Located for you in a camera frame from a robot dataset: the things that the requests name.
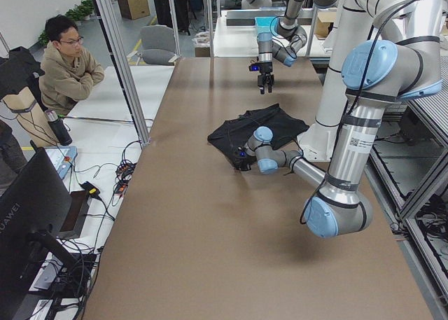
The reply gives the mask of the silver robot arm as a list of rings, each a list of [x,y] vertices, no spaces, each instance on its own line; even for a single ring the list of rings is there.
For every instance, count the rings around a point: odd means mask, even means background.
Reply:
[[[271,92],[274,86],[273,60],[291,67],[298,58],[298,52],[307,44],[308,36],[300,25],[298,17],[305,0],[287,0],[282,16],[274,18],[269,30],[257,35],[257,61],[249,66],[258,72],[257,84],[260,93]],[[328,8],[337,0],[312,0],[319,8]]]
[[[272,62],[293,63],[305,44],[298,22],[304,0],[288,0],[275,32],[288,41],[258,36],[258,83],[272,76]],[[335,44],[314,124],[298,137],[297,151],[274,150],[273,133],[258,127],[243,154],[263,174],[289,168],[316,185],[300,222],[323,238],[359,232],[372,220],[372,206],[358,191],[386,107],[441,91],[439,34],[447,0],[312,0],[338,7]]]

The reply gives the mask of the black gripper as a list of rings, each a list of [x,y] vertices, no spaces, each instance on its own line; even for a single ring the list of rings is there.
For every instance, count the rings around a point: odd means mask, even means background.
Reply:
[[[274,75],[272,61],[268,62],[258,62],[258,71],[260,75],[258,76],[258,87],[260,88],[260,93],[265,94],[265,87],[268,89],[268,93],[272,93],[274,87]]]
[[[250,156],[243,146],[238,146],[234,151],[234,168],[241,172],[251,170],[253,164],[253,157]]]

